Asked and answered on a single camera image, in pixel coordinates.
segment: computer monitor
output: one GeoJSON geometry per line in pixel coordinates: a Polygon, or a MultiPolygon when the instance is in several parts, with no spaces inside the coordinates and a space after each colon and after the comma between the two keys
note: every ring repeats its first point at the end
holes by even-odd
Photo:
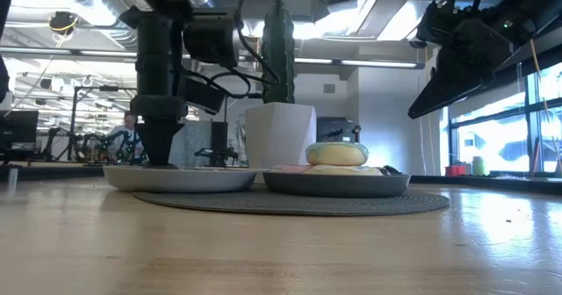
{"type": "Polygon", "coordinates": [[[0,112],[0,148],[34,150],[39,111],[0,112]]]}

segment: green cactus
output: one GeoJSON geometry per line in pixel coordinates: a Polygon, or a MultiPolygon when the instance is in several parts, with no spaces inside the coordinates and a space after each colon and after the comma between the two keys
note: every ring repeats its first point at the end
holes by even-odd
{"type": "MultiPolygon", "coordinates": [[[[284,0],[274,0],[270,12],[265,15],[263,28],[262,55],[265,61],[279,75],[279,85],[263,84],[263,102],[295,103],[295,39],[291,13],[285,8],[284,0]]],[[[267,71],[263,79],[275,82],[267,71]]]]}

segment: round placemat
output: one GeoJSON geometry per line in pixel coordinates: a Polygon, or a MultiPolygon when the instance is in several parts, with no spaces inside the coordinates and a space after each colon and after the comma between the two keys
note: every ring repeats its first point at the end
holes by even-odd
{"type": "Polygon", "coordinates": [[[257,214],[379,216],[428,212],[449,205],[441,195],[406,191],[392,198],[314,198],[242,191],[218,194],[135,192],[134,196],[159,205],[212,212],[257,214]]]}

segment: red object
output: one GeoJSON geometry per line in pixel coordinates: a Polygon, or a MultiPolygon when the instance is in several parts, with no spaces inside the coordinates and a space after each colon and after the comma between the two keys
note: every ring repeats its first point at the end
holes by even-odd
{"type": "Polygon", "coordinates": [[[466,166],[458,165],[458,166],[445,167],[445,175],[446,176],[463,176],[463,175],[466,175],[466,166]]]}

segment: wooden tabletop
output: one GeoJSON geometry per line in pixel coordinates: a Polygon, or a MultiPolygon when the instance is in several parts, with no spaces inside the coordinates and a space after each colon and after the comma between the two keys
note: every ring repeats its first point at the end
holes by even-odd
{"type": "Polygon", "coordinates": [[[412,188],[451,207],[322,218],[151,205],[103,179],[0,191],[0,294],[562,294],[562,199],[412,188]]]}

